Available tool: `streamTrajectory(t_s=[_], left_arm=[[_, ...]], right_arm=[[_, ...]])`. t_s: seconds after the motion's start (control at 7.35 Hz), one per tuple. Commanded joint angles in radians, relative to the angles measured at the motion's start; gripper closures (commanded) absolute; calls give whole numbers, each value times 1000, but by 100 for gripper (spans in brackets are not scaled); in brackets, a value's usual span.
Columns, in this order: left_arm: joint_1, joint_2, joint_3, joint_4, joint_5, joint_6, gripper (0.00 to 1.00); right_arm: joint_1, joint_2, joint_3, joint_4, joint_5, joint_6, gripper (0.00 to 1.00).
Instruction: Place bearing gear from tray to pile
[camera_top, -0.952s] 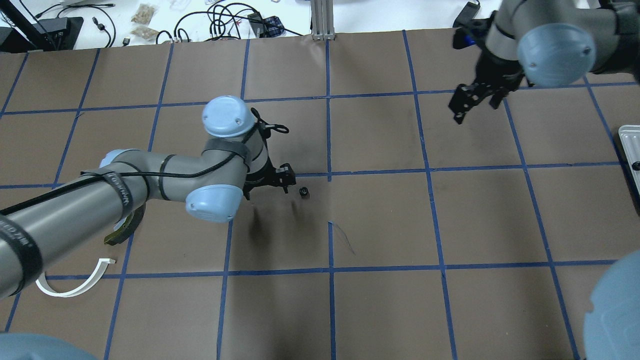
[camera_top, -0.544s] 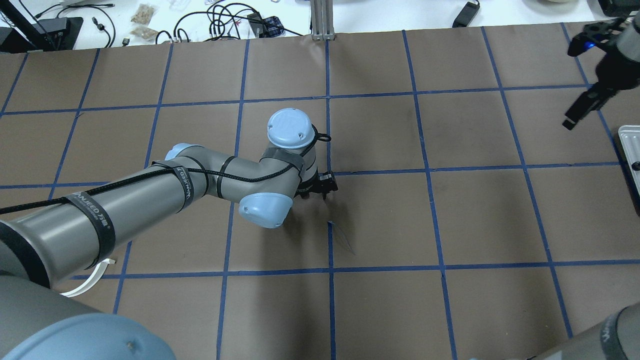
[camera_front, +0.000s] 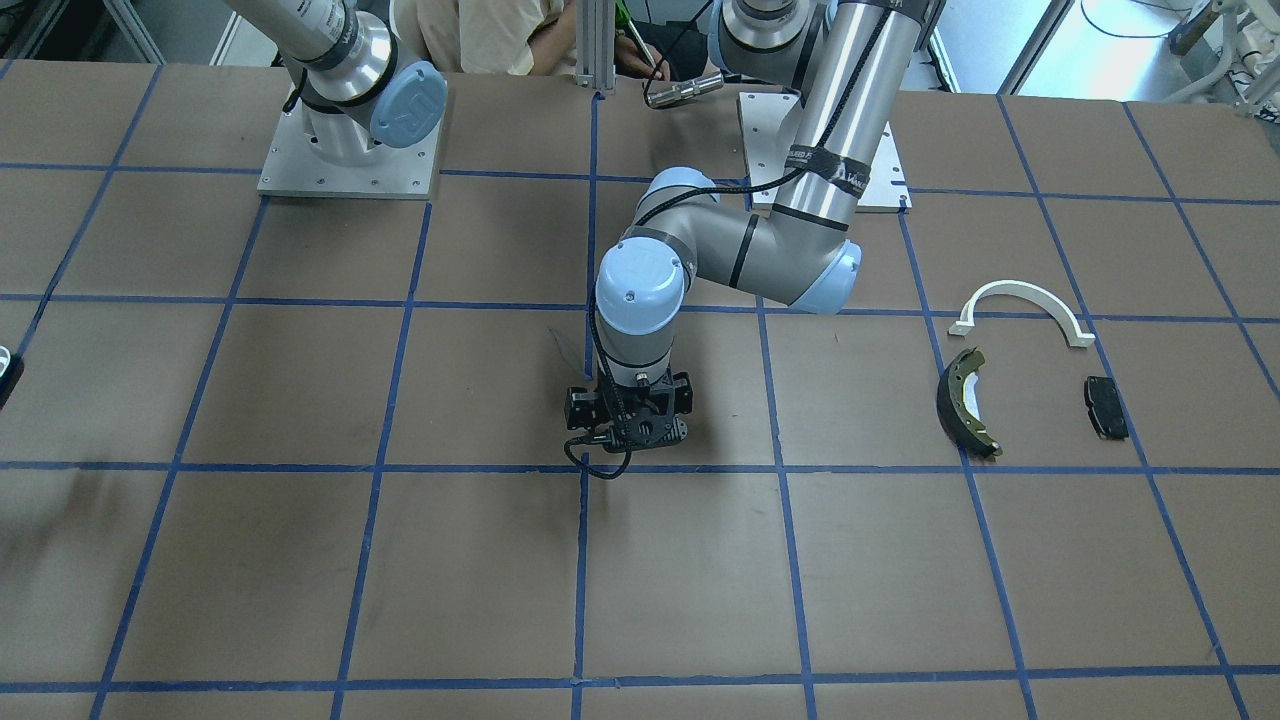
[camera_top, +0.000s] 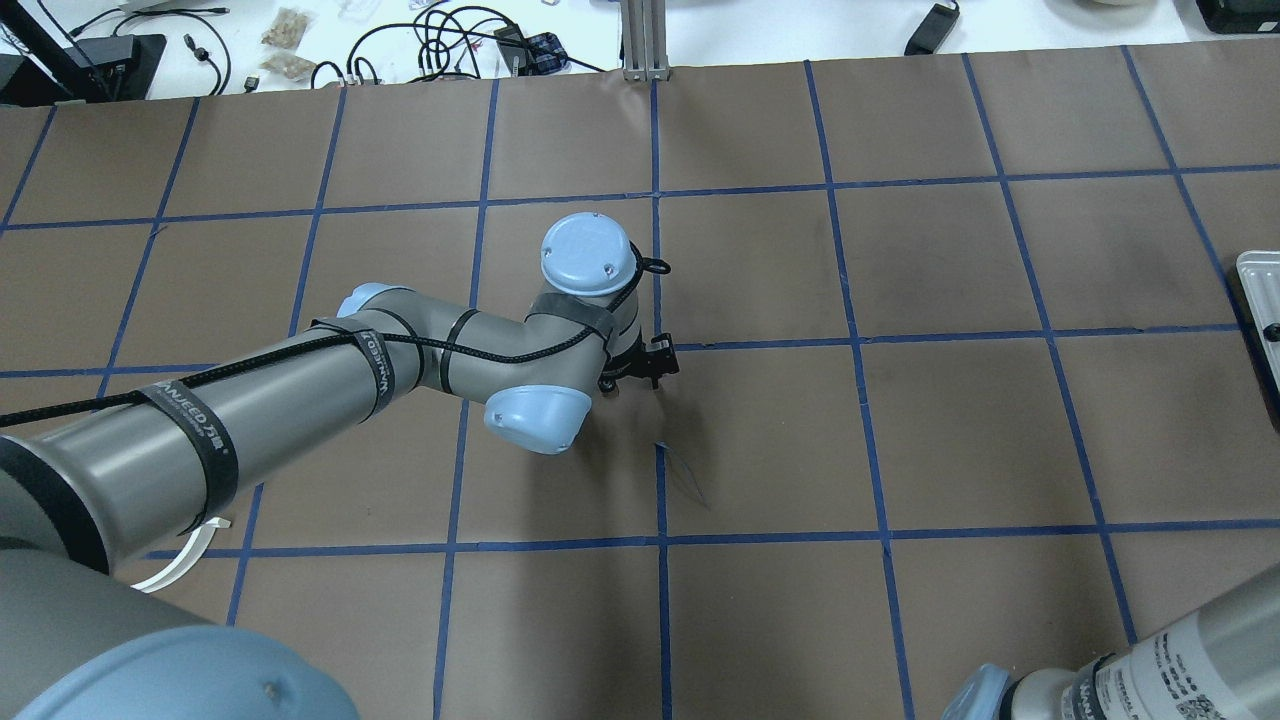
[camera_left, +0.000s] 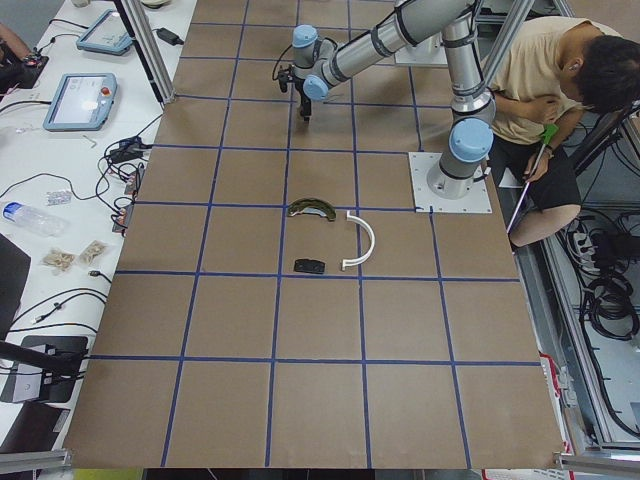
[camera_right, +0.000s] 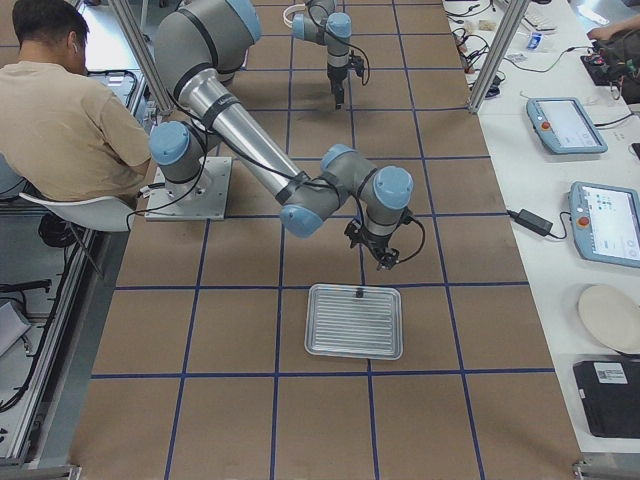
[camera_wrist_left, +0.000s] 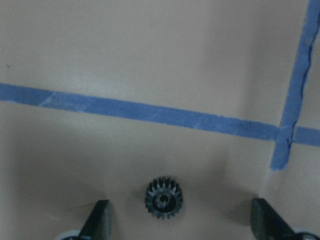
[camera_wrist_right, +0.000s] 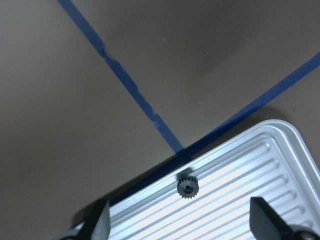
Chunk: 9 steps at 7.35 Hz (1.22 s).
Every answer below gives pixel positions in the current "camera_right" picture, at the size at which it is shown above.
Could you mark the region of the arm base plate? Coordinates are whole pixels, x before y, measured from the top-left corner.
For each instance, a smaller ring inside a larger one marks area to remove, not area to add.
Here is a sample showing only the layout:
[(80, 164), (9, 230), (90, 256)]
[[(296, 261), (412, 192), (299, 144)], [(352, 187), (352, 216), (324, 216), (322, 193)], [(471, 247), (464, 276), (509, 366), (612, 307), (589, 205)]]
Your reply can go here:
[(154, 182), (163, 186), (150, 192), (144, 217), (147, 221), (221, 221), (225, 217), (232, 171), (231, 157), (201, 158), (204, 171), (198, 182), (167, 182), (157, 168)]

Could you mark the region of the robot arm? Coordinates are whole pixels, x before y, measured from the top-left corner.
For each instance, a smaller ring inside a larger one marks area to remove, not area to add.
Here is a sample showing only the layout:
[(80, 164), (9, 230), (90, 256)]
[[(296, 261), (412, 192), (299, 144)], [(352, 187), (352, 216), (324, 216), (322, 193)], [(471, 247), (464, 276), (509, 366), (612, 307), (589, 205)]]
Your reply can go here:
[(346, 236), (367, 247), (379, 268), (392, 269), (403, 260), (389, 241), (414, 220), (408, 207), (412, 176), (396, 166), (378, 168), (343, 144), (328, 150), (316, 178), (293, 163), (226, 87), (260, 36), (249, 1), (193, 1), (161, 22), (154, 48), (159, 76), (194, 120), (166, 122), (151, 132), (151, 155), (166, 184), (192, 183), (205, 144), (223, 142), (274, 196), (281, 223), (297, 237), (313, 235), (354, 198), (360, 216), (347, 225)]
[[(336, 108), (344, 104), (344, 80), (351, 69), (351, 18), (339, 12), (334, 1), (308, 1), (305, 11), (293, 17), (292, 30), (298, 39), (323, 45), (327, 50), (327, 76)], [(300, 238), (315, 233), (351, 194), (346, 175), (337, 170), (338, 159), (355, 150), (336, 144), (321, 161), (321, 174), (312, 179), (301, 171), (287, 184), (280, 200), (280, 220)]]

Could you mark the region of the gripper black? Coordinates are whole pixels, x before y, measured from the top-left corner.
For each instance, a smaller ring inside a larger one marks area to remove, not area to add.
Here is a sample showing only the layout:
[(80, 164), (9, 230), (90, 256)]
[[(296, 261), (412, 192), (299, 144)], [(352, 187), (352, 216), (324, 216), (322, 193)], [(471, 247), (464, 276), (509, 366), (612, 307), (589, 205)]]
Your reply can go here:
[(344, 87), (343, 82), (349, 73), (348, 66), (332, 66), (327, 65), (327, 77), (330, 82), (331, 94), (334, 98), (334, 105), (337, 109), (341, 109), (344, 105)]
[(389, 246), (389, 235), (376, 235), (357, 219), (352, 219), (347, 224), (344, 234), (349, 239), (351, 248), (362, 245), (369, 251), (377, 262), (376, 269), (378, 271), (391, 270), (399, 263), (400, 252)]

